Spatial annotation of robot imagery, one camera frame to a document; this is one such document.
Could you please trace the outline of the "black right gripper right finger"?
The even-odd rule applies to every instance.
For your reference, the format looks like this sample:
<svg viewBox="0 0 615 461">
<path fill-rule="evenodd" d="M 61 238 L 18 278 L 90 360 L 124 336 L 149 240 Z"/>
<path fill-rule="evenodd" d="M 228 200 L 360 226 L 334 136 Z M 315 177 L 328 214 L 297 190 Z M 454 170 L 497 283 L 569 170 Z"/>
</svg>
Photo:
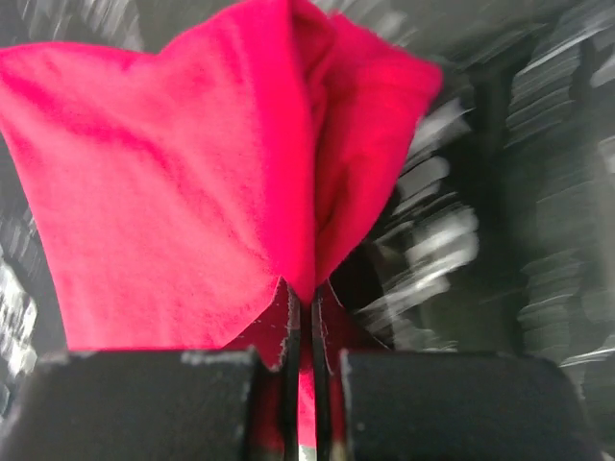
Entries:
<svg viewBox="0 0 615 461">
<path fill-rule="evenodd" d="M 311 307 L 321 460 L 597 460 L 570 380 L 547 360 L 392 352 L 329 285 Z"/>
</svg>

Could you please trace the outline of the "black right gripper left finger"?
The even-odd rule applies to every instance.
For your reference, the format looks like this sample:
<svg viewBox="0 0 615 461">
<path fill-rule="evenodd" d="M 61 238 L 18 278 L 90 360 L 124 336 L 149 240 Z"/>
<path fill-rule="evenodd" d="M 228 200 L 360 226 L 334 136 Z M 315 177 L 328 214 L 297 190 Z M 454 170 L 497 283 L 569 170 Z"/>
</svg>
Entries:
<svg viewBox="0 0 615 461">
<path fill-rule="evenodd" d="M 295 460 L 300 310 L 280 281 L 220 350 L 43 356 L 1 425 L 1 456 Z"/>
</svg>

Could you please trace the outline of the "red t-shirt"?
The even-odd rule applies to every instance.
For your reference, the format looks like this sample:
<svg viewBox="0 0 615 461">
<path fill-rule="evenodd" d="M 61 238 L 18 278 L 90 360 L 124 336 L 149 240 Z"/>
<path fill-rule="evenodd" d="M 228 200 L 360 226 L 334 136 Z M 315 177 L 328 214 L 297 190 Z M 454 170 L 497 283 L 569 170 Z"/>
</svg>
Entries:
<svg viewBox="0 0 615 461">
<path fill-rule="evenodd" d="M 218 349 L 308 307 L 388 201 L 440 69 L 309 1 L 242 1 L 156 54 L 1 53 L 1 133 L 72 351 Z"/>
</svg>

